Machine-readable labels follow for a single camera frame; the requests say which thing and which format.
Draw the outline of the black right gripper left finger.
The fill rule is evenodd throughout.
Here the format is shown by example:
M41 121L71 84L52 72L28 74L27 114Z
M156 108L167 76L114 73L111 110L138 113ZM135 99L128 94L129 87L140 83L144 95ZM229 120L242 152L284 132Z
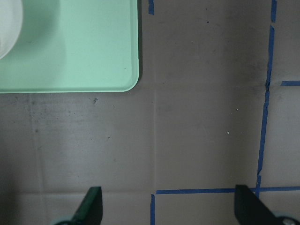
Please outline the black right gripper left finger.
M70 223L72 225L100 225L102 218L102 188L90 187Z

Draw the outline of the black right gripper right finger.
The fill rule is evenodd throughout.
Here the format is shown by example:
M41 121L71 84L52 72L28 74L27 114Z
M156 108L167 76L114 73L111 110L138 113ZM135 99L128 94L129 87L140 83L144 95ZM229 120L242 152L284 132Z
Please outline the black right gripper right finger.
M240 225L298 225L299 220L275 216L246 185L236 185L234 215Z

